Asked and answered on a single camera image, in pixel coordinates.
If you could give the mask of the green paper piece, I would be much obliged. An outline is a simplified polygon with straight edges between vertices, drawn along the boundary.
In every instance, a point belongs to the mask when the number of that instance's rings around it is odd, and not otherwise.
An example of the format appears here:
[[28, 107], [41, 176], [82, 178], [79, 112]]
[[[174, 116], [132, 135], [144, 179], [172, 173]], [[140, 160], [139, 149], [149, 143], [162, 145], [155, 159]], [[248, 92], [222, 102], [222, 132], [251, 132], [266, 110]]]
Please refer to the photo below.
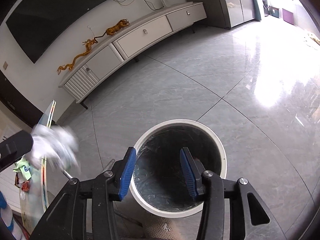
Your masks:
[[20, 173], [25, 181], [31, 178], [29, 161], [27, 161], [25, 158], [22, 158], [14, 163], [14, 165], [15, 167], [13, 168], [13, 171]]

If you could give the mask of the white paper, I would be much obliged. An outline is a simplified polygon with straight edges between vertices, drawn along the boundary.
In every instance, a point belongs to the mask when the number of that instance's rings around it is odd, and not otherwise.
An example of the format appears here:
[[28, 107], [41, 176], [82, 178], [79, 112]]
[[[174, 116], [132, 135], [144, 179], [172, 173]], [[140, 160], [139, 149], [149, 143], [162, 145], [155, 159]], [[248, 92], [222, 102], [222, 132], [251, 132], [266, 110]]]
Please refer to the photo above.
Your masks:
[[79, 142], [70, 127], [55, 125], [49, 128], [38, 124], [34, 127], [31, 136], [33, 146], [24, 158], [34, 168], [39, 169], [44, 158], [56, 170], [68, 170], [72, 166], [80, 167], [76, 158]]

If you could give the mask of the white round trash bin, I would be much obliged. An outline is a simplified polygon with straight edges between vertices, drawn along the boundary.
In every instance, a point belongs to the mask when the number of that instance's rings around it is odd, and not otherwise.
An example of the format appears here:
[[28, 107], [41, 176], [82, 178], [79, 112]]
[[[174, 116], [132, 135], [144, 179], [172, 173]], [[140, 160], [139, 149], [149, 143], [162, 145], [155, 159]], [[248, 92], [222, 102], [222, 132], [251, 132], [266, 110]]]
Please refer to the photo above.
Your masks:
[[135, 143], [137, 160], [130, 183], [135, 201], [146, 211], [166, 218], [184, 218], [202, 211], [189, 195], [180, 165], [187, 147], [205, 169], [227, 175], [227, 157], [219, 137], [202, 123], [188, 119], [162, 122]]

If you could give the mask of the dark brown entrance door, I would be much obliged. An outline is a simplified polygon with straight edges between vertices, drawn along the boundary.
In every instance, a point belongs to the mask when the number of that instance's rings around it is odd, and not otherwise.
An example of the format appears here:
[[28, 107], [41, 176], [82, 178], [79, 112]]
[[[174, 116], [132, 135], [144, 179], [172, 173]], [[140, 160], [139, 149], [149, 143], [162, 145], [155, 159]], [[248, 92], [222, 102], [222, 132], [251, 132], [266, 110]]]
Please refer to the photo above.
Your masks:
[[28, 126], [33, 127], [40, 121], [43, 112], [25, 98], [2, 72], [0, 94], [1, 102]]

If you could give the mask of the white tv cabinet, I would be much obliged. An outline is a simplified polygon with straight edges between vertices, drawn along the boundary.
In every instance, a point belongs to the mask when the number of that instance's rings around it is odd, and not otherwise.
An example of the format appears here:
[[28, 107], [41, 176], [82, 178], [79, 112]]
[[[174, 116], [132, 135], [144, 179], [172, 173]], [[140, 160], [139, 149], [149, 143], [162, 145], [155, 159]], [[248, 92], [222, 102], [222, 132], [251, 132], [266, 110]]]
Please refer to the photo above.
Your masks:
[[207, 17], [203, 3], [187, 2], [154, 11], [98, 43], [59, 86], [82, 104], [87, 96], [124, 64], [161, 40]]

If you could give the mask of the golden dragon figurine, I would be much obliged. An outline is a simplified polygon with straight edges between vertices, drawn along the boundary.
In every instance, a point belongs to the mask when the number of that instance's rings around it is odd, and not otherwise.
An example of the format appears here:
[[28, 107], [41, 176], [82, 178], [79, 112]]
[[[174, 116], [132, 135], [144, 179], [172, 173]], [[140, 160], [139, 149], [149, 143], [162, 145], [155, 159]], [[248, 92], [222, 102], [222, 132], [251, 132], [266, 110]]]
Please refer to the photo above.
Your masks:
[[61, 73], [62, 71], [64, 71], [64, 70], [69, 70], [69, 71], [73, 70], [73, 68], [74, 68], [74, 66], [75, 66], [75, 64], [76, 64], [77, 59], [80, 58], [80, 57], [84, 57], [84, 56], [87, 56], [88, 54], [90, 54], [91, 51], [92, 51], [93, 45], [94, 45], [94, 44], [97, 44], [97, 43], [98, 43], [98, 41], [97, 41], [95, 38], [93, 38], [93, 39], [87, 39], [86, 41], [84, 41], [84, 42], [82, 43], [82, 45], [85, 46], [85, 51], [82, 52], [82, 53], [80, 53], [80, 54], [78, 54], [78, 55], [76, 55], [76, 56], [73, 58], [73, 61], [72, 61], [71, 63], [68, 63], [68, 64], [65, 64], [65, 65], [59, 66], [59, 67], [57, 68], [57, 74], [60, 75], [60, 73]]

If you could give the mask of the golden tiger figurine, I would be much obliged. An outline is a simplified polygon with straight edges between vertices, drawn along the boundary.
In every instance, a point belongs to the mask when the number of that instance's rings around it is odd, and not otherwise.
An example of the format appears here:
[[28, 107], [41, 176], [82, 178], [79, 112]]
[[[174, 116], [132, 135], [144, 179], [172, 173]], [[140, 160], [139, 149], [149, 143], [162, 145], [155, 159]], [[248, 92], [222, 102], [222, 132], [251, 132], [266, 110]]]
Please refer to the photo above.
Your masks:
[[130, 25], [130, 22], [128, 19], [121, 19], [116, 25], [109, 27], [105, 30], [103, 35], [100, 36], [95, 36], [94, 38], [101, 38], [104, 37], [105, 35], [112, 36], [116, 32], [120, 31], [121, 29], [128, 27]]

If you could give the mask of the purple box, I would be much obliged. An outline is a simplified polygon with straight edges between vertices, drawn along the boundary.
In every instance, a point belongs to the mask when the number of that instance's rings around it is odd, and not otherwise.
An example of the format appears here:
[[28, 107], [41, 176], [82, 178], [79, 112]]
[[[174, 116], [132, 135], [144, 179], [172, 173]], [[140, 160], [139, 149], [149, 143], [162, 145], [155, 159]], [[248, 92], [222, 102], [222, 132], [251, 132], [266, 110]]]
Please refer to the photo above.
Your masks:
[[283, 8], [283, 20], [291, 25], [295, 24], [294, 14]]

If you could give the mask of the beige wall switch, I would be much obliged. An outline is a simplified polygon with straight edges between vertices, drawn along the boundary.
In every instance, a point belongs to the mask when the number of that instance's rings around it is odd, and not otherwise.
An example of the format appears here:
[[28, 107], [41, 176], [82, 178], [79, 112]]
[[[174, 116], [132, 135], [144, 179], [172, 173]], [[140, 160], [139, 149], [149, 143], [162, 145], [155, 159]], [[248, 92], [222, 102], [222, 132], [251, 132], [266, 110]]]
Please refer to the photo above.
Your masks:
[[4, 64], [3, 64], [3, 69], [6, 70], [7, 67], [8, 67], [8, 63], [5, 61]]

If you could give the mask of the large black wall television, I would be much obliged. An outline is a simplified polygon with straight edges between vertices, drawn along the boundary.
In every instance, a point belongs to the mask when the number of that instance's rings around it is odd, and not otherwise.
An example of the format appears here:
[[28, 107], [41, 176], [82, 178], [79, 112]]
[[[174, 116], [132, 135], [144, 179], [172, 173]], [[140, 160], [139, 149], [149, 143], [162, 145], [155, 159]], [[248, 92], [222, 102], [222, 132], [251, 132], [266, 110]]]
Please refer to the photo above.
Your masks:
[[22, 0], [6, 24], [32, 63], [72, 23], [106, 0]]

